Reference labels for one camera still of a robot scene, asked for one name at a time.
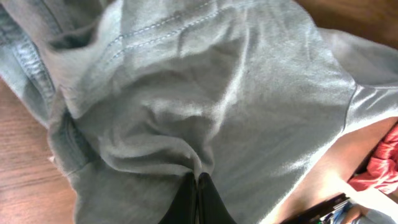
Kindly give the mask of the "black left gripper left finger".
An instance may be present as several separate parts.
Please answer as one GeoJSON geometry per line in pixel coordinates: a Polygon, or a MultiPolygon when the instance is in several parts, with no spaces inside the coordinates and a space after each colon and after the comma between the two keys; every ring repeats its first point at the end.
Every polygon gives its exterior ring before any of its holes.
{"type": "Polygon", "coordinates": [[[159,224],[195,224],[197,205],[197,185],[195,176],[188,173],[175,194],[175,197],[159,224]]]}

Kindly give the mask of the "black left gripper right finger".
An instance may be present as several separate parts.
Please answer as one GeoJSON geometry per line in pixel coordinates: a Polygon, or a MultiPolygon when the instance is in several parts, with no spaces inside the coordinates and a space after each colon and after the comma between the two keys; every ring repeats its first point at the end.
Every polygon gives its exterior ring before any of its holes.
{"type": "Polygon", "coordinates": [[[208,173],[200,174],[197,190],[199,224],[236,224],[208,173]]]}

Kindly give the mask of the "light blue t-shirt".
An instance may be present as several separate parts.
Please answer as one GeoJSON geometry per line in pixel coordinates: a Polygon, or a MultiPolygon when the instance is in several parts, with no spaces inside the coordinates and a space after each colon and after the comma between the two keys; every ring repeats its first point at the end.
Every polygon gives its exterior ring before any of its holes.
{"type": "Polygon", "coordinates": [[[339,137],[397,115],[397,50],[294,1],[2,1],[1,77],[75,223],[159,223],[202,173],[265,223],[339,137]]]}

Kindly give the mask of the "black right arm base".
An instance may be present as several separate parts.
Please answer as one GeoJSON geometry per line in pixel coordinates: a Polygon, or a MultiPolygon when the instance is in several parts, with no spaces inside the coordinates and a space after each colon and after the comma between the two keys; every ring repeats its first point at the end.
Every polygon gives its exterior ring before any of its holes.
{"type": "Polygon", "coordinates": [[[350,198],[345,194],[337,195],[308,210],[284,220],[281,224],[329,224],[343,213],[350,198]]]}

